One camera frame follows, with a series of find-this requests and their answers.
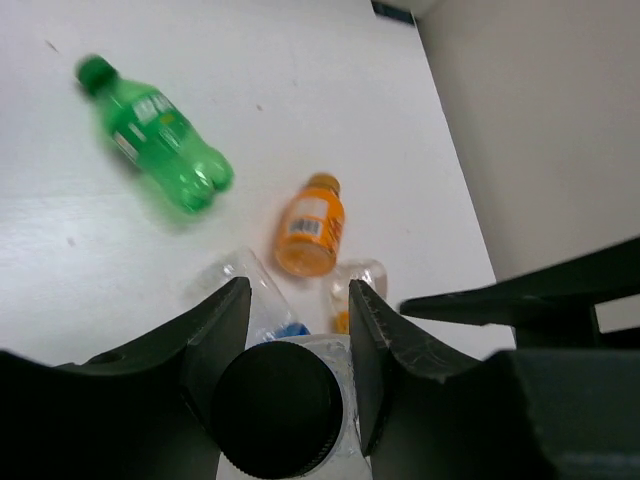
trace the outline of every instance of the table surface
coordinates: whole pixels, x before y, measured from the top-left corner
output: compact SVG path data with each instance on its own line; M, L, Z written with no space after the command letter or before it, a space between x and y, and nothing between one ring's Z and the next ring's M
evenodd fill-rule
M342 183L341 259L376 258L388 300L494 281L418 32L368 0L5 0L0 4L0 346L83 362L212 293L202 270L240 245L270 264L310 174ZM157 85L237 179L197 216L99 144L76 61L103 54ZM312 332L318 280L270 268ZM505 327L416 321L476 357Z

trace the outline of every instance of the plastic bottle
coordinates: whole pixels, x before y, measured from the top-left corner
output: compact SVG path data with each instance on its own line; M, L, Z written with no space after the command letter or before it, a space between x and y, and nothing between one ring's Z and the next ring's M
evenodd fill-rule
M220 463L236 480L372 478L360 450L348 335L291 337L245 351L223 372L211 405L224 412L211 428Z
M248 247L241 247L207 267L197 279L194 302L223 287L235 277L247 277L251 284L251 310L245 348L278 338L309 335L280 293L278 286Z
M317 277L333 269L344 225L339 195L338 180L317 173L289 203L275 248L275 257L284 270L301 277Z
M324 279L333 327L337 333L349 333L349 282L364 280L383 299L387 296L387 271L370 258L342 262Z
M122 79L97 55L81 60L76 76L107 134L174 203L197 211L229 187L233 170L227 160L156 87Z

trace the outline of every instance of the orange liquid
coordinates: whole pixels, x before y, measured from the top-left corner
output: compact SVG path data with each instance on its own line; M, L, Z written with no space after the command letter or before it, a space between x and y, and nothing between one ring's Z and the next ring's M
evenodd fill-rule
M326 275L336 264L343 224L344 207L337 191L312 183L285 211L276 240L276 260L292 275Z

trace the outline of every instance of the bottle cap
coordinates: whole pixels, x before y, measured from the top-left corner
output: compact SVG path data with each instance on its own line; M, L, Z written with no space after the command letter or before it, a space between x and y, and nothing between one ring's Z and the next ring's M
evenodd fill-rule
M90 55L78 62L76 78L91 96L118 75L118 71L99 55Z
M330 188L336 192L336 195L340 195L340 182L336 177L328 173L316 173L309 179L307 186Z
M340 386L306 348L274 341L231 362L211 400L211 432L248 475L304 475L329 454L342 426Z

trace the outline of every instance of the green plastic bottle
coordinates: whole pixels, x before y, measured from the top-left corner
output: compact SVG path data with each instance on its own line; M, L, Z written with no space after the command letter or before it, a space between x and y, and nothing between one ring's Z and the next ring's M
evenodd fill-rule
M78 64L76 76L95 100L103 128L129 159L190 211L229 187L233 170L160 91L125 80L104 58Z

